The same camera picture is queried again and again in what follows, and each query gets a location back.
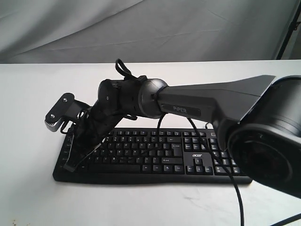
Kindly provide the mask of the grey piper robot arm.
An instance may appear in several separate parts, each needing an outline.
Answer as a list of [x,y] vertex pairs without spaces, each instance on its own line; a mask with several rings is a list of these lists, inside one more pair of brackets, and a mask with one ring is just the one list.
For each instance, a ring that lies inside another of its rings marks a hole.
[[256,181],[301,195],[301,78],[261,75],[186,86],[127,75],[90,106],[65,93],[72,122],[53,173],[102,185]]

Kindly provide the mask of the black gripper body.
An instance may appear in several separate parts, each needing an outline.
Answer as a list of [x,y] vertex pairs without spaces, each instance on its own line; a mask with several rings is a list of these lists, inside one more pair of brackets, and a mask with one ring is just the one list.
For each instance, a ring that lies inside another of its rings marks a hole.
[[106,114],[99,106],[91,107],[74,129],[75,150],[92,151],[123,118],[122,113]]

